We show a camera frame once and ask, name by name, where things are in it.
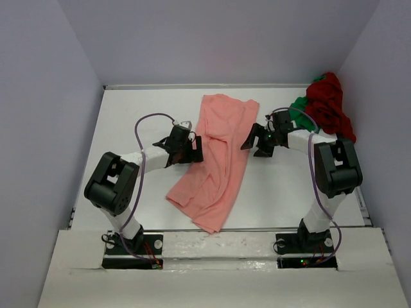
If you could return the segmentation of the pink t shirt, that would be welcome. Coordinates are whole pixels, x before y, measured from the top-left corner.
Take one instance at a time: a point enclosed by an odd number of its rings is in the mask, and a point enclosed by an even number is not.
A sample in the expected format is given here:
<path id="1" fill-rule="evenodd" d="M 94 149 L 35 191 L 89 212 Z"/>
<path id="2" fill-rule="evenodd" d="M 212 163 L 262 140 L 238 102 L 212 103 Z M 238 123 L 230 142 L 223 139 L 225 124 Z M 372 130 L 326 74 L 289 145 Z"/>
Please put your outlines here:
<path id="1" fill-rule="evenodd" d="M 249 151 L 242 150 L 259 103 L 224 94 L 202 98 L 196 133 L 204 160 L 194 163 L 170 189 L 166 199 L 202 230 L 219 232 L 240 191 Z"/>

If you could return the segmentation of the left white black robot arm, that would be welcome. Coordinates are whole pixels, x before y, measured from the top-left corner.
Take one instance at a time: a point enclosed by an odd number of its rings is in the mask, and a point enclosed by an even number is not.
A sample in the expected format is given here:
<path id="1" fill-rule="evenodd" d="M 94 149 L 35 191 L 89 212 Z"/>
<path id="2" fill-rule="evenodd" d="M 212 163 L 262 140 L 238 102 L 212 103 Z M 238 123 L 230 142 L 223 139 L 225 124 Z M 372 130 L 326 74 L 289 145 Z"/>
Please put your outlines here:
<path id="1" fill-rule="evenodd" d="M 137 205 L 130 205 L 136 184 L 139 201 L 146 173 L 203 161 L 202 137 L 177 124 L 169 136 L 138 152 L 104 153 L 85 186 L 84 196 L 109 219 L 114 229 L 113 242 L 127 253 L 137 253 L 143 244 L 144 228 L 134 217 Z"/>

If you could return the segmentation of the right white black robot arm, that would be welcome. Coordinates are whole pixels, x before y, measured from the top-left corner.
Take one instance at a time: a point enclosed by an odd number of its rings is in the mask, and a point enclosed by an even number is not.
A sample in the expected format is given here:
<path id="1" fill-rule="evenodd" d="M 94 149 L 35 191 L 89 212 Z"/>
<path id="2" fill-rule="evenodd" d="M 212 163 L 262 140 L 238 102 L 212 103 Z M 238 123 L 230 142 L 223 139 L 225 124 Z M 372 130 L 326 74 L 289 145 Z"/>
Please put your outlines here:
<path id="1" fill-rule="evenodd" d="M 242 150 L 256 147 L 256 157 L 271 157 L 276 147 L 306 154 L 315 199 L 295 233 L 279 234 L 274 249 L 279 255 L 310 253 L 331 243 L 330 227 L 337 226 L 334 215 L 345 198 L 363 181 L 354 143 L 332 139 L 298 128 L 292 123 L 292 107 L 275 109 L 266 116 L 266 125 L 254 123 L 241 145 Z"/>

